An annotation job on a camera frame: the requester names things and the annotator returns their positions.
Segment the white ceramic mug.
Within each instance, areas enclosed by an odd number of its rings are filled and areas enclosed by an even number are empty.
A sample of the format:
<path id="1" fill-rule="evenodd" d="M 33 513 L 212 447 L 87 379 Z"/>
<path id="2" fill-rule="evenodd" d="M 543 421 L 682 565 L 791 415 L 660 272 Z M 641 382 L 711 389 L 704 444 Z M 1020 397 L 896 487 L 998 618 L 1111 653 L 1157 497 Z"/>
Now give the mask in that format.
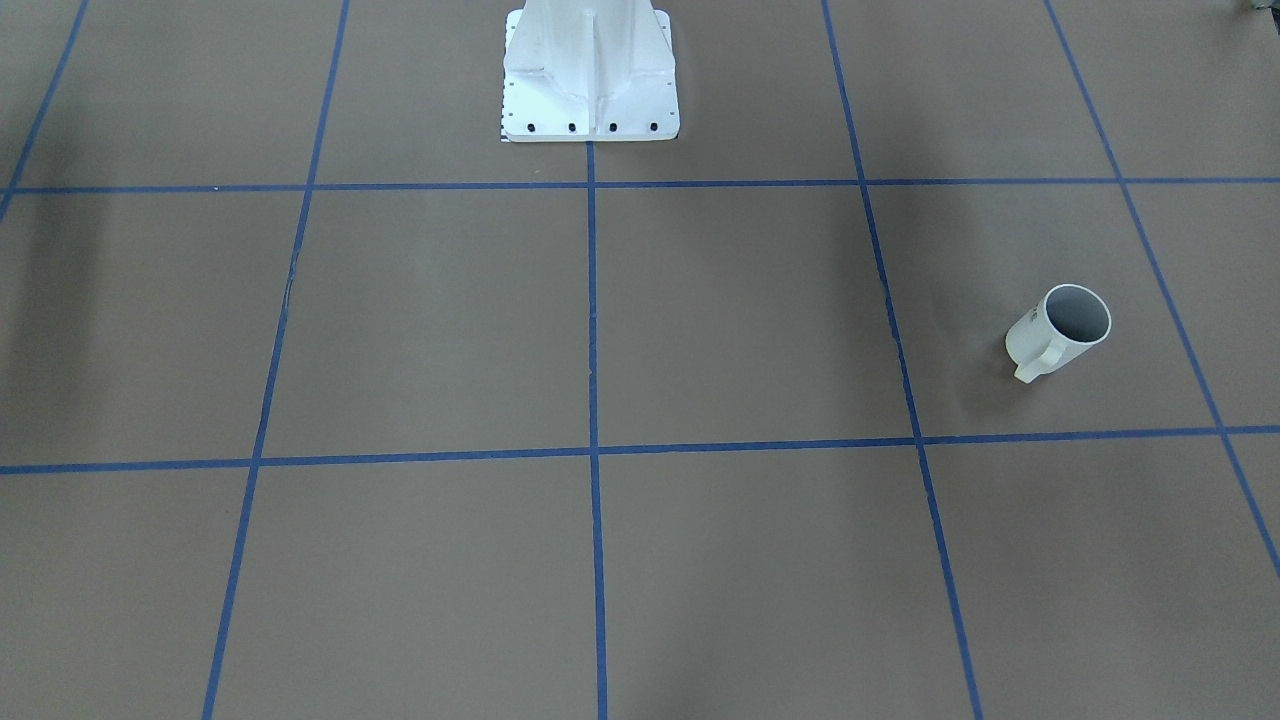
<path id="1" fill-rule="evenodd" d="M 1014 377 L 1030 384 L 1068 365 L 1108 338 L 1108 305 L 1080 284 L 1057 284 L 1020 316 L 1005 336 Z"/>

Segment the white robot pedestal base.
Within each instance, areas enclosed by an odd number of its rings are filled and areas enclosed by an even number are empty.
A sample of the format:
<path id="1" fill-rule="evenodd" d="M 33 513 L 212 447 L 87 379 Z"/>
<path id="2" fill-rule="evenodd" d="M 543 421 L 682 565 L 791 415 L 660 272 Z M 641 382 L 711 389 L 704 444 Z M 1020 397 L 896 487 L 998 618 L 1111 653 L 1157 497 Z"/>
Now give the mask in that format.
<path id="1" fill-rule="evenodd" d="M 678 137 L 669 14 L 649 1 L 526 1 L 504 22 L 500 140 Z"/>

